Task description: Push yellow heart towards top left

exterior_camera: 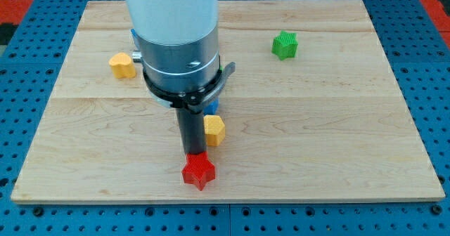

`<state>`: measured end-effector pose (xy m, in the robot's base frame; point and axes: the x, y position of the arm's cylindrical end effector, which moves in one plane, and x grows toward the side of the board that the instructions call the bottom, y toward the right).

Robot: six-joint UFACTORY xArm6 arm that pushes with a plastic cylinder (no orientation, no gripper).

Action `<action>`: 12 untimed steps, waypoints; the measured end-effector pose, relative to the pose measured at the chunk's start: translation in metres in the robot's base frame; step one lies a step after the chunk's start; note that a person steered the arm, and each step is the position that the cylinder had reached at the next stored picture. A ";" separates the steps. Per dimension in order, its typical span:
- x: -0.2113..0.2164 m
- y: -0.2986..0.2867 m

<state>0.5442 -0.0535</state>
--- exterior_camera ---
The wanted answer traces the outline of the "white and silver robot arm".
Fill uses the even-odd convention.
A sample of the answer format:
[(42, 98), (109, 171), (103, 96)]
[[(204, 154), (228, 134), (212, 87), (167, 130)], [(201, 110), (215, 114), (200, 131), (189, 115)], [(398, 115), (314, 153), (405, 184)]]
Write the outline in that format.
[(161, 104), (200, 112), (234, 71), (220, 69), (218, 0), (125, 0), (143, 77)]

